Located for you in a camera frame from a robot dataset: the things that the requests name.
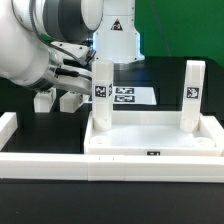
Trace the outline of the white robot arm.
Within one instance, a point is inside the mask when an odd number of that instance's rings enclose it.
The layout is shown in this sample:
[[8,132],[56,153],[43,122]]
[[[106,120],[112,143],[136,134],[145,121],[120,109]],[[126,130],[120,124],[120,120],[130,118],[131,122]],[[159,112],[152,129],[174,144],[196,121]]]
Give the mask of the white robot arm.
[[143,59],[135,0],[0,0],[0,77],[17,85],[90,94],[92,61]]

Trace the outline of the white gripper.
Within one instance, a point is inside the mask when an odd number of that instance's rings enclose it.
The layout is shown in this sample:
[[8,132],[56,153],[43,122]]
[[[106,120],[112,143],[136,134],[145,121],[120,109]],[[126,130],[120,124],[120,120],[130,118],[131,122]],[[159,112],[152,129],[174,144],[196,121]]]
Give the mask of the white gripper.
[[53,41],[52,45],[71,53],[79,61],[85,62],[85,65],[81,65],[71,56],[55,51],[59,65],[55,71],[56,83],[54,87],[60,90],[90,95],[92,92],[91,64],[95,56],[92,46],[60,41]]

